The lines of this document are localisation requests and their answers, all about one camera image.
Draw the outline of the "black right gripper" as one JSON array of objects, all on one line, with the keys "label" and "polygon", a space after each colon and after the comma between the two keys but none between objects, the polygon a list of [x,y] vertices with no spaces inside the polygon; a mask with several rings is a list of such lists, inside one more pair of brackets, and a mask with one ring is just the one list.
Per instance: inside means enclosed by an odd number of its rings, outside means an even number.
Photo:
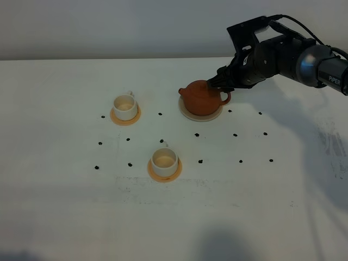
[{"label": "black right gripper", "polygon": [[[236,88],[250,89],[257,83],[280,74],[298,80],[296,64],[299,58],[298,40],[266,40],[259,43],[246,58],[246,63],[238,66],[232,73]],[[216,75],[207,80],[210,89],[232,92],[229,66],[219,68]]]}]

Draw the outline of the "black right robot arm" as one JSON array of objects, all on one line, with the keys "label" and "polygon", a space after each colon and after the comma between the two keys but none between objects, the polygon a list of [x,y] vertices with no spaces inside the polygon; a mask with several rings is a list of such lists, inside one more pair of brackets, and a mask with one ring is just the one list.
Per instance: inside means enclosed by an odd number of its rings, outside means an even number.
[{"label": "black right robot arm", "polygon": [[347,95],[347,55],[312,39],[263,41],[243,60],[234,57],[228,66],[219,68],[207,84],[230,92],[250,89],[278,74],[305,86],[329,86]]}]

